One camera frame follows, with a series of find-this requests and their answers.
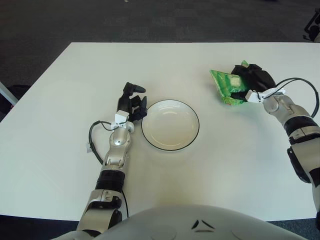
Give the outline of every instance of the ceramic plate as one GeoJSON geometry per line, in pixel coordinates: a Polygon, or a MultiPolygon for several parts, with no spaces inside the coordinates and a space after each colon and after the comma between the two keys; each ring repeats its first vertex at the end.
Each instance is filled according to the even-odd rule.
{"type": "Polygon", "coordinates": [[[191,144],[199,132],[199,119],[187,104],[177,100],[158,101],[142,120],[145,139],[158,149],[174,151],[191,144]]]}

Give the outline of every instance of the green snack bag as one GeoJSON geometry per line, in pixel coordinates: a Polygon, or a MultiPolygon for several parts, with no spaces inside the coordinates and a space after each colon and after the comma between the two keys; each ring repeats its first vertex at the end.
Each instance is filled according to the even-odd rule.
{"type": "MultiPolygon", "coordinates": [[[[249,66],[246,61],[242,61],[241,64],[245,67],[249,66]]],[[[240,76],[216,70],[210,70],[210,73],[217,85],[221,99],[225,104],[239,105],[245,102],[231,97],[231,93],[246,92],[249,90],[240,76]]]]}

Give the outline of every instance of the black cable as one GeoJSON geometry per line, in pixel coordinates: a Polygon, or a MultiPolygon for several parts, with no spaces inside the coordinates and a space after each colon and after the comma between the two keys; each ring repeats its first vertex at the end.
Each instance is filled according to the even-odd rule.
{"type": "Polygon", "coordinates": [[[121,192],[122,192],[122,195],[123,195],[123,198],[124,198],[124,201],[125,201],[126,217],[129,218],[128,203],[127,203],[126,195],[125,195],[123,190],[121,190],[121,192]]]}
{"type": "Polygon", "coordinates": [[[96,125],[98,125],[98,124],[100,124],[100,121],[96,121],[96,122],[92,123],[92,125],[91,125],[91,127],[90,127],[90,129],[89,129],[89,144],[90,144],[90,148],[91,148],[92,152],[94,153],[94,155],[95,155],[96,158],[98,159],[99,163],[103,164],[104,161],[103,161],[102,158],[99,156],[99,154],[98,154],[98,152],[97,152],[97,150],[96,150],[96,147],[95,147],[95,145],[94,145],[94,143],[93,143],[93,141],[92,141],[92,137],[91,137],[91,135],[92,135],[92,130],[93,130],[94,127],[95,127],[96,125]]]}
{"type": "Polygon", "coordinates": [[[315,86],[314,86],[311,82],[309,82],[308,80],[305,80],[305,79],[303,79],[303,78],[300,78],[300,77],[291,77],[291,78],[287,78],[287,79],[285,79],[285,80],[282,80],[281,82],[279,82],[279,83],[278,83],[277,85],[275,85],[275,86],[278,87],[280,84],[282,84],[282,83],[284,83],[284,82],[287,82],[287,81],[289,81],[289,82],[287,82],[286,84],[282,85],[281,87],[278,87],[278,90],[277,90],[277,91],[275,91],[275,92],[273,92],[272,94],[266,96],[264,99],[267,99],[267,98],[271,97],[271,96],[274,95],[275,93],[279,92],[284,86],[286,86],[286,85],[288,85],[288,84],[290,84],[290,83],[292,83],[292,82],[294,82],[294,81],[298,81],[298,80],[303,81],[303,82],[309,84],[309,86],[310,86],[310,87],[313,89],[313,91],[314,91],[314,94],[315,94],[315,107],[314,107],[313,113],[312,113],[312,115],[311,115],[311,117],[314,118],[314,117],[316,116],[316,114],[318,113],[318,110],[319,110],[319,105],[320,105],[320,103],[319,103],[319,93],[318,93],[317,89],[315,88],[315,86]]]}
{"type": "Polygon", "coordinates": [[[256,94],[258,95],[258,99],[261,100],[260,95],[259,95],[259,92],[256,91],[256,90],[253,90],[253,92],[256,93],[256,94]]]}

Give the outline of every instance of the gray carpet floor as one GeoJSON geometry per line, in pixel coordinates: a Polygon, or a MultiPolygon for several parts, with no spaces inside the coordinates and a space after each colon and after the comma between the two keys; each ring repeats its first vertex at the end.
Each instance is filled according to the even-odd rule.
{"type": "MultiPolygon", "coordinates": [[[[0,0],[0,81],[32,85],[71,42],[306,42],[316,7],[319,0],[0,0]]],[[[314,219],[272,223],[320,239],[314,219]]],[[[76,225],[0,216],[6,239],[53,238],[76,225]]]]}

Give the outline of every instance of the black logo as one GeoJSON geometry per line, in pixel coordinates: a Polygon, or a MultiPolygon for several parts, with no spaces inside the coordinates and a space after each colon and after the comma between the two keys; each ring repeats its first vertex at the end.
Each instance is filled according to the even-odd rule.
{"type": "Polygon", "coordinates": [[[194,229],[195,233],[214,233],[216,230],[215,227],[203,220],[201,222],[199,220],[195,221],[191,229],[194,229]]]}

